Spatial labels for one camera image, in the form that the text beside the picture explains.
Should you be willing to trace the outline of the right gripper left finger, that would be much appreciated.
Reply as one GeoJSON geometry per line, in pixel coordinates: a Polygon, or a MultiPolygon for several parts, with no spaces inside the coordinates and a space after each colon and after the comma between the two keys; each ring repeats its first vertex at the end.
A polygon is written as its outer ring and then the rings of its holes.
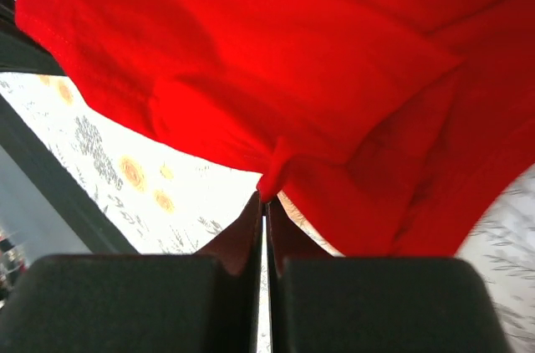
{"type": "Polygon", "coordinates": [[[49,255],[1,311],[4,352],[253,352],[262,204],[182,255],[49,255]]]}

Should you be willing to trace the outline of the red t shirt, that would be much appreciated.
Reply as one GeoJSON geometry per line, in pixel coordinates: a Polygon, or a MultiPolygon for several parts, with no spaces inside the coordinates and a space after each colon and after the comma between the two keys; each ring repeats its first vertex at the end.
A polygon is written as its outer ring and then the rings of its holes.
{"type": "Polygon", "coordinates": [[[349,256],[454,254],[534,162],[534,0],[16,0],[89,107],[349,256]]]}

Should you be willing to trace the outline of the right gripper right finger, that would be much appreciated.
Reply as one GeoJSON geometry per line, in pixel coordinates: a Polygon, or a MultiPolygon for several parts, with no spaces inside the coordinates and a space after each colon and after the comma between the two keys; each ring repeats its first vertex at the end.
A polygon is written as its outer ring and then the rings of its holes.
{"type": "Polygon", "coordinates": [[[340,258],[266,207],[275,352],[508,352],[487,288],[458,258],[340,258]]]}

